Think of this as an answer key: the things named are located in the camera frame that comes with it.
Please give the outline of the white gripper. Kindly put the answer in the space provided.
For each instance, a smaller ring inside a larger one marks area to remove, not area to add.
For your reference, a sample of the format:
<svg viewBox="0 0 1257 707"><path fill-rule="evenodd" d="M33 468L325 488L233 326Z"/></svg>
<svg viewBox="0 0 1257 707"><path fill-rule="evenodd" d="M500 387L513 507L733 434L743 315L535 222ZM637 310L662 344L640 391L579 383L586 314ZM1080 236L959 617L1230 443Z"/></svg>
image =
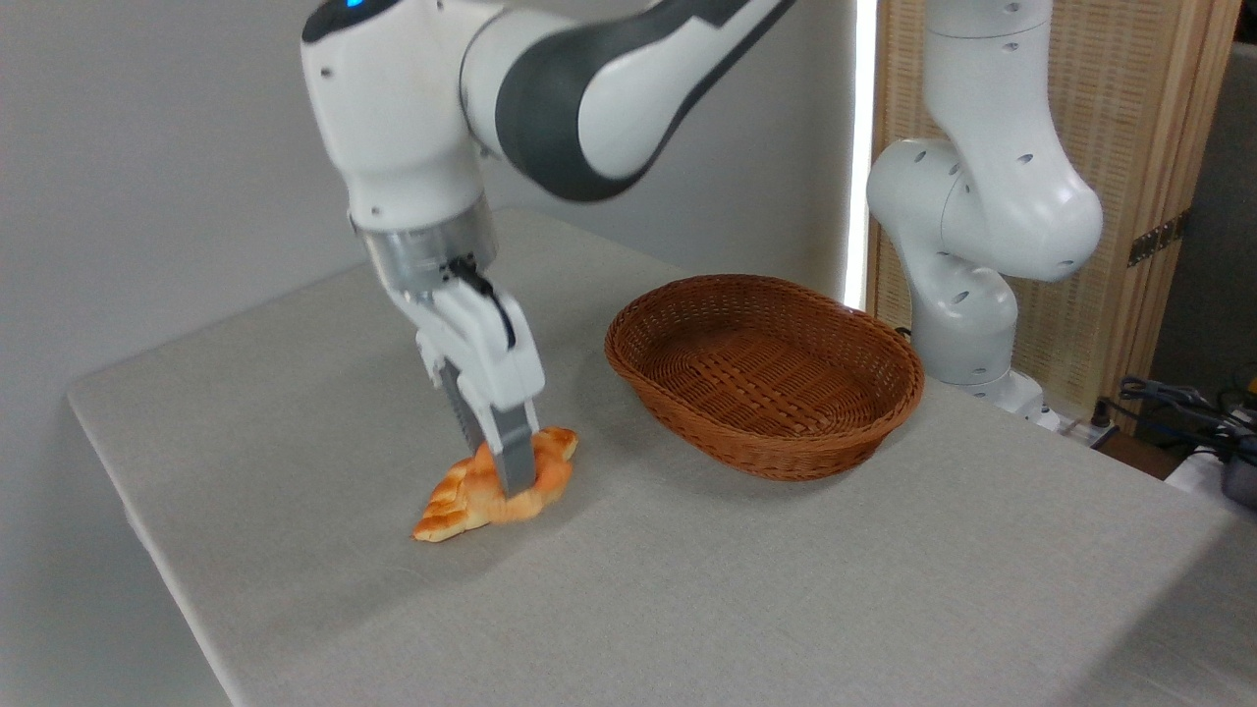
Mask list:
<svg viewBox="0 0 1257 707"><path fill-rule="evenodd" d="M481 294L464 279L427 294L388 296L417 327L427 376L453 408L468 452L479 452L486 438L459 387L460 374L470 385L471 403L490 406L498 442L490 448L504 496L530 489L537 481L530 437L538 430L530 400L543 390L546 376L520 304L507 292Z"/></svg>

